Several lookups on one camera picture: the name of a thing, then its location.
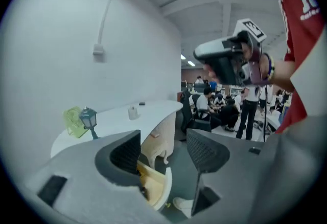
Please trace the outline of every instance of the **small fan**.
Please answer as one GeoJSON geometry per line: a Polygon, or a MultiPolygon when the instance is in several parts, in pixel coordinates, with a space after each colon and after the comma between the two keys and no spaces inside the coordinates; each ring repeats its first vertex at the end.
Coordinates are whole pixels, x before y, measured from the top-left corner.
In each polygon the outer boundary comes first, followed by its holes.
{"type": "Polygon", "coordinates": [[[73,134],[76,138],[80,138],[85,132],[87,132],[87,129],[84,128],[84,124],[79,118],[80,112],[81,109],[77,106],[63,112],[63,119],[65,121],[68,134],[73,134]]]}

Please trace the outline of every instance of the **bracelet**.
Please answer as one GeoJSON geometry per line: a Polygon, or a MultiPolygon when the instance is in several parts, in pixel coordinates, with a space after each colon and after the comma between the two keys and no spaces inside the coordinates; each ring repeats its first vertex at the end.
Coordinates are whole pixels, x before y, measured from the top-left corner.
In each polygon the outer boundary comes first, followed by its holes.
{"type": "Polygon", "coordinates": [[[268,74],[267,74],[267,77],[264,80],[270,81],[272,79],[273,75],[274,75],[274,72],[275,72],[274,59],[268,53],[264,53],[264,55],[267,56],[268,61],[269,61],[268,74]]]}

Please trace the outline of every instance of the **curved desk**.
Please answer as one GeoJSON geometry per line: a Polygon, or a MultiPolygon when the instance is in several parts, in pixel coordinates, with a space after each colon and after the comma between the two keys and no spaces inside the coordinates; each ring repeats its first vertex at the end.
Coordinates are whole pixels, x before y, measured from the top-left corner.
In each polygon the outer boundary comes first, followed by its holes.
{"type": "MultiPolygon", "coordinates": [[[[183,105],[180,102],[162,100],[148,101],[145,106],[139,106],[137,103],[113,108],[97,114],[97,126],[95,127],[95,131],[98,137],[101,138],[112,134],[139,129],[141,131],[142,144],[147,136],[157,127],[156,131],[167,141],[169,147],[168,155],[171,155],[174,148],[175,112],[182,107],[183,105]],[[130,106],[137,107],[137,112],[139,114],[138,119],[129,119],[128,108],[130,106]]],[[[68,147],[92,139],[90,130],[78,139],[68,135],[65,129],[53,142],[50,156],[52,158],[68,147]]]]}

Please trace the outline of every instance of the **small lantern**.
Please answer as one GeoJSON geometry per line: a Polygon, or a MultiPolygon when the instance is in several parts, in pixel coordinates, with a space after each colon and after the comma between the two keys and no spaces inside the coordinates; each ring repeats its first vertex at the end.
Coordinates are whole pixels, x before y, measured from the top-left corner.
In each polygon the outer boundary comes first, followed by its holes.
{"type": "Polygon", "coordinates": [[[84,128],[91,130],[93,139],[98,139],[94,127],[97,125],[97,112],[91,108],[85,107],[79,114],[79,118],[84,124],[84,128]]]}

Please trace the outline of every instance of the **chair armrest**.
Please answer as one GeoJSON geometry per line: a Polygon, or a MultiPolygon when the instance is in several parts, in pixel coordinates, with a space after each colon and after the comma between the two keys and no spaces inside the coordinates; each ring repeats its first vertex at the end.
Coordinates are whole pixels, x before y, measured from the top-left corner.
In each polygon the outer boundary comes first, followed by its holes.
{"type": "Polygon", "coordinates": [[[209,110],[207,110],[207,109],[199,109],[198,110],[199,112],[201,112],[201,113],[208,113],[209,114],[209,110]]]}

